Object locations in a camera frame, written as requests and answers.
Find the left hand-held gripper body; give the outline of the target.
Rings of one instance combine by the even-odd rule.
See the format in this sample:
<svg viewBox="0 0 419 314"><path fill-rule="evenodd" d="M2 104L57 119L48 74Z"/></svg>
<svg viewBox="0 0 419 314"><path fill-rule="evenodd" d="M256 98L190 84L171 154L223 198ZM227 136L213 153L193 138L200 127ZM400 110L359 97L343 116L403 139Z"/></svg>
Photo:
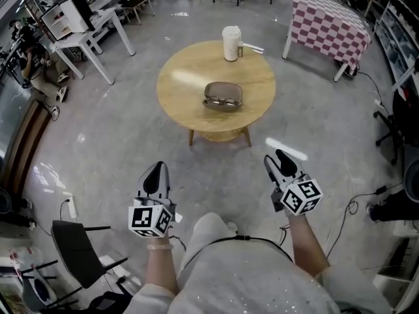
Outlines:
<svg viewBox="0 0 419 314"><path fill-rule="evenodd" d="M165 237L171 222L175 222L177 205L162 194L152 197L139 192L128 208L128 229L140 237Z"/></svg>

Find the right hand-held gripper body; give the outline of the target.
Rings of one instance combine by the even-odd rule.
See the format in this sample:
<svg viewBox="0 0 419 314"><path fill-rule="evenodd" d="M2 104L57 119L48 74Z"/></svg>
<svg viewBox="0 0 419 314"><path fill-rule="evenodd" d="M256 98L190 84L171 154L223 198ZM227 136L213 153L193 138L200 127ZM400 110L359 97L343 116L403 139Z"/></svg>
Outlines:
<svg viewBox="0 0 419 314"><path fill-rule="evenodd" d="M323 198L318 182L308 174L293 179L284 189L275 188L271 200L275 212L287 215L304 215L316 208Z"/></svg>

